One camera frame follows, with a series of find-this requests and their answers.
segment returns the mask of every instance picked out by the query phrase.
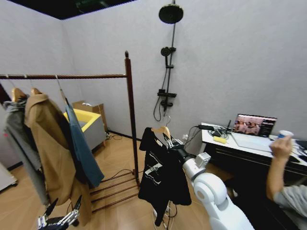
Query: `black t-shirt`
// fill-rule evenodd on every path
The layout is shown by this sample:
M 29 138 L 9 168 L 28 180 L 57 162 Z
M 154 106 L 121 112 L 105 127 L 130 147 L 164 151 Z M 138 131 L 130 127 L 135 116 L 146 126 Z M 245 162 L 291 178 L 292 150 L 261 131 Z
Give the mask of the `black t-shirt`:
M 160 226 L 169 200 L 176 205 L 191 204 L 188 183 L 177 155 L 167 151 L 151 128 L 145 129 L 140 150 L 146 156 L 139 198 L 152 204 L 157 212 L 155 224 Z

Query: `clothing rack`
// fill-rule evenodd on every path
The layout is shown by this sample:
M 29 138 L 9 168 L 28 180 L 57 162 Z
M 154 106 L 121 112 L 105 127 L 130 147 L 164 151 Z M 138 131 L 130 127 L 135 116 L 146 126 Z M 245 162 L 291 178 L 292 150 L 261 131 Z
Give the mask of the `clothing rack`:
M 104 197 L 100 197 L 98 199 L 95 199 L 92 201 L 92 203 L 98 201 L 98 200 L 102 200 L 104 198 L 107 198 L 107 197 L 110 197 L 110 196 L 113 196 L 115 194 L 118 194 L 118 193 L 121 193 L 123 191 L 126 191 L 126 190 L 129 190 L 133 187 L 138 187 L 140 186 L 140 180 L 139 180 L 139 166 L 138 166 L 138 154 L 137 154 L 137 144 L 136 144 L 136 129 L 135 129 L 135 113 L 134 113 L 134 100 L 133 100 L 133 87 L 132 87 L 132 74 L 131 74 L 131 61 L 129 59 L 129 54 L 128 54 L 128 51 L 125 52 L 125 69 L 126 69 L 126 74 L 106 74 L 106 75 L 0 75 L 0 79 L 1 80 L 16 80 L 16 79 L 19 79 L 19 80 L 49 80 L 49 79 L 54 79 L 56 80 L 57 78 L 58 79 L 110 79 L 110 78 L 126 78 L 127 79 L 127 88 L 128 88 L 128 99 L 129 99 L 129 109 L 130 109 L 130 121 L 131 121 L 131 131 L 132 131 L 132 143 L 133 143 L 133 156 L 134 156 L 134 170 L 132 171 L 132 174 L 134 175 L 134 178 L 132 179 L 128 179 L 126 181 L 123 181 L 123 182 L 120 182 L 120 183 L 117 183 L 117 184 L 114 184 L 114 185 L 111 185 L 111 186 L 108 186 L 106 188 L 102 188 L 102 189 L 98 189 L 96 191 L 93 191 L 91 192 L 90 194 L 93 195 L 93 194 L 96 194 L 98 192 L 101 192 L 103 190 L 106 190 L 108 188 L 111 188 L 111 187 L 114 187 L 116 185 L 119 185 L 119 184 L 123 184 L 125 182 L 128 182 L 128 181 L 131 181 L 131 180 L 134 180 L 136 181 L 136 185 L 134 186 L 130 186 L 128 188 L 125 188 L 125 189 L 122 189 L 120 191 L 117 191 L 117 192 L 114 192 L 112 194 L 109 194 L 109 195 L 106 195 Z M 4 101 L 10 101 L 10 97 L 9 95 L 6 93 L 6 91 L 4 90 L 3 86 L 1 85 L 0 83 L 0 103 L 3 104 Z M 113 177 L 111 179 L 107 179 L 105 181 L 109 181 L 109 180 L 113 180 L 113 179 L 116 179 L 116 178 L 119 178 L 121 176 L 124 176 L 124 175 L 128 175 L 130 173 L 125 173 L 125 174 L 122 174 L 122 175 L 119 175 L 119 176 L 116 176 L 116 177 Z M 106 207 L 109 207 L 109 206 L 112 206 L 112 205 L 115 205 L 119 202 L 122 202 L 124 200 L 127 200 L 129 198 L 132 198 L 134 196 L 137 196 L 138 193 L 136 194 L 133 194 L 133 195 L 130 195 L 128 197 L 125 197 L 119 201 L 116 201 L 116 202 L 113 202 L 111 204 L 108 204 L 108 205 L 105 205 L 103 207 L 100 207 L 100 208 L 97 208 L 95 210 L 93 210 L 92 212 L 97 212 L 101 209 L 104 209 Z

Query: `computer monitor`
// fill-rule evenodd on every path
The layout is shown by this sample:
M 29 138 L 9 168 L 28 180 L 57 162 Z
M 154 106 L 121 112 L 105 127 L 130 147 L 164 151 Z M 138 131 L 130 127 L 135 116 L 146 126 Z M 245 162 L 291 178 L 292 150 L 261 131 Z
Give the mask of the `computer monitor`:
M 277 118 L 238 114 L 233 132 L 267 138 Z

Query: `man's arm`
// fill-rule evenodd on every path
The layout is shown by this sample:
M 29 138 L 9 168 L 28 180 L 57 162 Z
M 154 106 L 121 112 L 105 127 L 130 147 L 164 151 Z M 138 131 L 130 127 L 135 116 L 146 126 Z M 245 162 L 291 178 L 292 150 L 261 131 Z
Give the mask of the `man's arm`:
M 292 151 L 291 136 L 274 141 L 272 149 L 273 159 L 267 178 L 266 193 L 268 199 L 273 201 L 274 195 L 283 189 L 283 172 Z

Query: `gray wall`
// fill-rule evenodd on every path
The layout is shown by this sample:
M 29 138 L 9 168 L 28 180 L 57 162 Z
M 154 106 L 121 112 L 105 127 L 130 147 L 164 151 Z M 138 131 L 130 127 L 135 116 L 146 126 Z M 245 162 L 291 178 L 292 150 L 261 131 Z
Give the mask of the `gray wall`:
M 40 14 L 10 1 L 0 1 L 0 73 L 1 74 L 48 74 L 74 73 L 70 47 L 65 45 L 63 25 L 60 20 Z M 10 95 L 13 84 L 30 93 L 31 82 L 0 81 Z M 61 108 L 58 84 L 54 80 L 32 81 L 40 91 L 46 92 Z M 68 98 L 78 98 L 77 82 L 62 82 Z M 10 167 L 20 160 L 15 156 L 3 136 L 5 112 L 0 112 L 0 161 Z
M 152 113 L 164 74 L 160 49 L 170 46 L 172 32 L 158 12 L 169 2 L 141 0 L 64 21 L 77 73 L 124 72 L 123 51 L 130 52 L 139 138 L 145 127 L 165 122 Z M 307 1 L 177 4 L 184 18 L 175 38 L 172 134 L 180 138 L 200 122 L 226 125 L 245 113 L 278 117 L 274 133 L 287 129 L 307 138 Z M 86 100 L 105 103 L 110 129 L 131 134 L 124 81 L 81 86 Z

